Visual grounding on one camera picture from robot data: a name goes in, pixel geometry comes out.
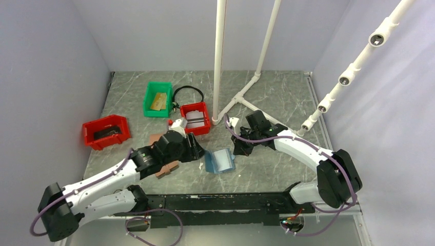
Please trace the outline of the blue card holder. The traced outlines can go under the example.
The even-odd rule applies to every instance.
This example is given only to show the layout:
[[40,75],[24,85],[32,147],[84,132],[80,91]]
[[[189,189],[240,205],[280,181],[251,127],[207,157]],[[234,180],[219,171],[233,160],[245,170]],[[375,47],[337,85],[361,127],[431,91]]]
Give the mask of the blue card holder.
[[235,170],[235,156],[229,148],[218,151],[206,151],[205,155],[205,171],[213,174],[221,174]]

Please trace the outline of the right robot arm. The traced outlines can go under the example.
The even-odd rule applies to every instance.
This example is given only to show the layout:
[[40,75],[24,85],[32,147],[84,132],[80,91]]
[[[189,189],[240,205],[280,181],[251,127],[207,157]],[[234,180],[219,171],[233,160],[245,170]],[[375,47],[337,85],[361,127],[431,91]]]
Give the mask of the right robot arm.
[[344,210],[357,203],[357,191],[363,184],[350,154],[317,146],[293,133],[282,124],[271,123],[262,111],[246,116],[248,127],[239,118],[224,115],[227,130],[234,144],[234,155],[249,156],[255,146],[263,145],[303,163],[316,174],[311,182],[299,182],[289,188],[283,207],[294,213],[303,203],[324,202],[331,208]]

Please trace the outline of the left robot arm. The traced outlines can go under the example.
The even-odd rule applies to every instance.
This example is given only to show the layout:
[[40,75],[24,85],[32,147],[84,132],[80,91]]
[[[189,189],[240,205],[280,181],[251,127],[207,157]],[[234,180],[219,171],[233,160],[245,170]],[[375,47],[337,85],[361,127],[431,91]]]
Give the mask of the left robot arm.
[[47,186],[29,232],[56,242],[107,215],[141,215],[150,207],[149,199],[136,182],[171,162],[199,160],[205,152],[194,134],[169,130],[150,146],[130,149],[121,162],[90,178],[64,187],[57,182]]

